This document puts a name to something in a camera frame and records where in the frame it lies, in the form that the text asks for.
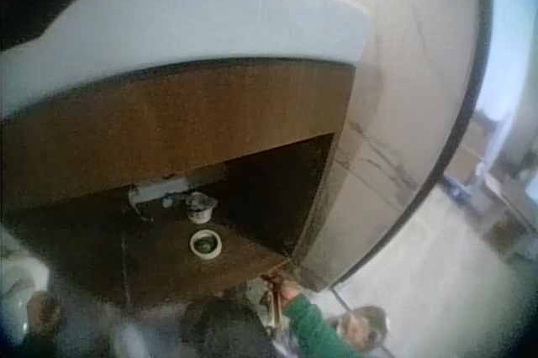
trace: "dark hair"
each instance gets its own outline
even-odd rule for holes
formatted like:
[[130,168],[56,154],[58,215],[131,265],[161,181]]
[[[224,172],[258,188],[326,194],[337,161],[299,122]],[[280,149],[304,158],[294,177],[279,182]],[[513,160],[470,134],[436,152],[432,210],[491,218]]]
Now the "dark hair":
[[217,299],[205,305],[191,337],[202,358],[277,357],[257,315],[231,301]]

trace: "hand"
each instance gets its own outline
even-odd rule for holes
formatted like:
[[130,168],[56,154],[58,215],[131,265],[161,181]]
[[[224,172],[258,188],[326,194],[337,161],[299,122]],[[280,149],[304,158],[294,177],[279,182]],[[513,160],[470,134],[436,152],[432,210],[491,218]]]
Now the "hand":
[[280,295],[282,308],[285,308],[293,299],[303,293],[303,289],[295,281],[285,280],[282,276],[268,276],[264,278],[269,288],[274,289]]
[[60,328],[61,307],[49,292],[36,292],[29,300],[26,311],[31,334],[52,337]]

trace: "person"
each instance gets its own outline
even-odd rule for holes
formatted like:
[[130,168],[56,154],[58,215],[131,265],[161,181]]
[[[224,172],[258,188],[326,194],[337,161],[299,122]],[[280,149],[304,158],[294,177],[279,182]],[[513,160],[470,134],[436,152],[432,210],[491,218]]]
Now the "person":
[[[319,309],[295,282],[272,279],[283,313],[298,340],[299,356],[349,358],[359,354],[327,324]],[[28,303],[29,333],[20,346],[22,357],[56,357],[54,338],[61,308],[48,292],[37,292]],[[213,298],[193,303],[182,320],[186,343],[205,357],[276,358],[277,352],[256,313],[246,306]]]

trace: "marble wall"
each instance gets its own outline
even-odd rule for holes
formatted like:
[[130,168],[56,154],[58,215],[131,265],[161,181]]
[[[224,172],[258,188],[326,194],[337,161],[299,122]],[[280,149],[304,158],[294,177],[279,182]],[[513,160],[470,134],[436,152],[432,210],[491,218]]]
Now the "marble wall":
[[477,0],[350,0],[372,15],[324,200],[303,264],[321,285],[355,265],[431,172],[467,89]]

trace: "tiled floor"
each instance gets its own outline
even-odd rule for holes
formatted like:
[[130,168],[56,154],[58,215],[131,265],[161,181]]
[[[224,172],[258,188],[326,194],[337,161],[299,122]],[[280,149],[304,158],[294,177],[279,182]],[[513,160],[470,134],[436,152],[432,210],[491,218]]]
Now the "tiled floor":
[[[495,356],[536,309],[535,275],[506,264],[476,227],[437,187],[388,246],[335,289],[351,308],[387,311],[385,345],[397,358]],[[313,300],[327,317],[343,313],[329,291]]]

